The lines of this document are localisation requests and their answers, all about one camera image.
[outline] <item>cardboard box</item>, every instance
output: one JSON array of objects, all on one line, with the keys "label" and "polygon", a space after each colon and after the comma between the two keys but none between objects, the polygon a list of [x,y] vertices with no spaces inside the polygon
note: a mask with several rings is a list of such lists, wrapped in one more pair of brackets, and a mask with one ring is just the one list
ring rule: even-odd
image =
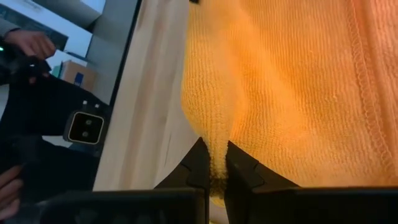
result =
[{"label": "cardboard box", "polygon": [[91,92],[94,88],[96,76],[97,73],[92,69],[69,60],[62,63],[59,78]]}]

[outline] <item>light wood panel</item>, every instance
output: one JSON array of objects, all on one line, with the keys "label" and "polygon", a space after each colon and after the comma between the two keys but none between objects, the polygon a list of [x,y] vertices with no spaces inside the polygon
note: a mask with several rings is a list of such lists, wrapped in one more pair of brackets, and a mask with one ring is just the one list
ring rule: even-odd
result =
[{"label": "light wood panel", "polygon": [[188,0],[143,0],[94,190],[151,189],[197,135],[180,107]]}]

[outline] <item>orange towel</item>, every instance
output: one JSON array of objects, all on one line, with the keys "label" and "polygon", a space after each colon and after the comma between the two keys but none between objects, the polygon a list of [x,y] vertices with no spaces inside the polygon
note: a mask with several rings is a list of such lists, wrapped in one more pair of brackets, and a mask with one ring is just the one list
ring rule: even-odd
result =
[{"label": "orange towel", "polygon": [[397,76],[396,0],[190,5],[182,107],[213,180],[230,140],[301,186],[397,185]]}]

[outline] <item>square camera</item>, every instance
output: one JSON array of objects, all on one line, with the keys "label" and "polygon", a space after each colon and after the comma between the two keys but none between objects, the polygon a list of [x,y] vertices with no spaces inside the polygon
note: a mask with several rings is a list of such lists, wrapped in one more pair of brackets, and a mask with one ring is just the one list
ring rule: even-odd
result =
[{"label": "square camera", "polygon": [[104,118],[77,111],[73,114],[69,130],[66,133],[67,141],[83,144],[98,144],[104,128]]}]

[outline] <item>human hand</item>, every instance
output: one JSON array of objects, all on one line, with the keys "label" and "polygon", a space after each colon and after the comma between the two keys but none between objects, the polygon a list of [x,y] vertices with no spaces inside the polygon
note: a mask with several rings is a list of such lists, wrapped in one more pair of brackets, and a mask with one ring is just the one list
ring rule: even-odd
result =
[{"label": "human hand", "polygon": [[16,177],[20,171],[20,167],[13,167],[0,175],[0,220],[11,218],[18,212],[18,191],[23,183]]},{"label": "human hand", "polygon": [[[45,60],[55,54],[56,48],[53,42],[43,33],[28,30],[14,30],[4,36],[4,40],[10,44],[15,44],[27,55],[36,56]],[[36,79],[30,78],[29,83],[35,83]]]}]

